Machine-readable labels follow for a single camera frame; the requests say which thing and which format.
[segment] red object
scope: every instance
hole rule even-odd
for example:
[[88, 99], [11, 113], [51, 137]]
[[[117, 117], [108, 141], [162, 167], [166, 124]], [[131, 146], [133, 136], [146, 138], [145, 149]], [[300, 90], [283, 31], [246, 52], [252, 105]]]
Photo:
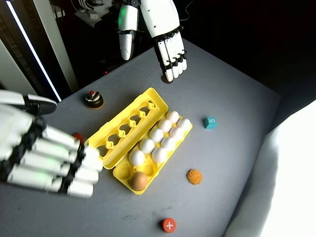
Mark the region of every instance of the red object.
[[162, 229], [167, 233], [172, 233], [176, 230], [176, 222], [172, 218], [164, 219], [161, 223]]
[[83, 138], [83, 136], [80, 134], [80, 133], [75, 133], [74, 135], [73, 135], [73, 137], [75, 137], [75, 138], [77, 138], [78, 140], [80, 140], [80, 143], [84, 143], [84, 138]]

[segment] egg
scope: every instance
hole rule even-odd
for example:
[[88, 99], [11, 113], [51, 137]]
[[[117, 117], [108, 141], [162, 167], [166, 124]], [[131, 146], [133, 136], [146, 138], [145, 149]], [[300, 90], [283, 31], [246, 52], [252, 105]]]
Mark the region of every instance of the egg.
[[159, 128], [155, 128], [149, 133], [149, 138], [155, 143], [161, 142], [163, 139], [163, 131]]
[[191, 127], [191, 122], [187, 118], [182, 118], [178, 121], [178, 127], [182, 128], [184, 131], [188, 131]]
[[172, 128], [172, 123], [168, 119], [163, 119], [158, 123], [158, 128], [160, 128], [163, 132], [169, 132]]
[[129, 181], [130, 187], [135, 191], [143, 190], [148, 184], [148, 178], [145, 173], [138, 171], [135, 172]]
[[177, 111], [169, 111], [166, 118], [172, 123], [177, 123], [179, 120], [179, 113]]
[[167, 159], [167, 150], [162, 147], [157, 147], [152, 153], [152, 159], [155, 163], [163, 163]]
[[176, 140], [172, 137], [165, 137], [161, 141], [161, 147], [165, 148], [168, 152], [171, 152], [176, 148]]
[[173, 137], [176, 141], [180, 141], [183, 137], [183, 133], [184, 133], [184, 131], [182, 128], [174, 127], [169, 132], [169, 136]]
[[145, 154], [140, 150], [133, 150], [128, 157], [132, 166], [140, 166], [145, 162]]
[[143, 153], [150, 154], [155, 149], [155, 143], [152, 141], [152, 139], [147, 138], [141, 141], [139, 148]]

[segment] white plus sign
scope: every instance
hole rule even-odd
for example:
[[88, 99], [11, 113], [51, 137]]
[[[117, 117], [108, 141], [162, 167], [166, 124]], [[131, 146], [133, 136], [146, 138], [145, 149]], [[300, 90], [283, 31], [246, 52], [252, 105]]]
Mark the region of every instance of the white plus sign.
[[169, 230], [171, 230], [171, 227], [173, 227], [173, 224], [171, 224], [170, 221], [169, 221], [168, 225], [166, 225], [166, 226], [169, 228]]

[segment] brown egg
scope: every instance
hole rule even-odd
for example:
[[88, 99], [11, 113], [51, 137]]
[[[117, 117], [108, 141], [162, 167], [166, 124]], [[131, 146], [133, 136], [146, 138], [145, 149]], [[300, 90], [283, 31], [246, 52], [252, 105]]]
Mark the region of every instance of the brown egg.
[[147, 175], [143, 172], [134, 173], [133, 177], [129, 181], [130, 187], [135, 191], [143, 190], [148, 183]]

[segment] white egg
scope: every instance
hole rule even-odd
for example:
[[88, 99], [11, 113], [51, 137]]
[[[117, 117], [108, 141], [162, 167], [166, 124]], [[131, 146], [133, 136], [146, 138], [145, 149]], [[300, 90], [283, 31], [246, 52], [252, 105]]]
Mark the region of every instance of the white egg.
[[178, 127], [182, 128], [184, 131], [188, 131], [191, 127], [191, 122], [187, 118], [182, 118], [178, 121]]
[[140, 150], [133, 150], [128, 157], [132, 166], [140, 166], [145, 162], [145, 154]]
[[172, 123], [168, 119], [163, 119], [158, 123], [158, 128], [160, 128], [163, 132], [169, 132], [172, 128]]
[[183, 133], [184, 133], [184, 131], [182, 128], [174, 127], [169, 132], [169, 136], [173, 137], [176, 141], [180, 141], [183, 137]]
[[149, 133], [149, 138], [155, 143], [161, 142], [163, 139], [163, 131], [159, 128], [155, 128]]
[[169, 111], [166, 118], [172, 123], [177, 123], [177, 121], [179, 120], [179, 113], [177, 111]]
[[155, 143], [152, 141], [152, 139], [147, 138], [141, 141], [139, 148], [143, 153], [150, 154], [155, 149]]
[[163, 163], [167, 159], [167, 151], [165, 148], [157, 147], [152, 153], [152, 158], [155, 163]]
[[161, 147], [165, 148], [168, 152], [171, 152], [176, 148], [176, 140], [172, 137], [165, 137], [161, 141]]

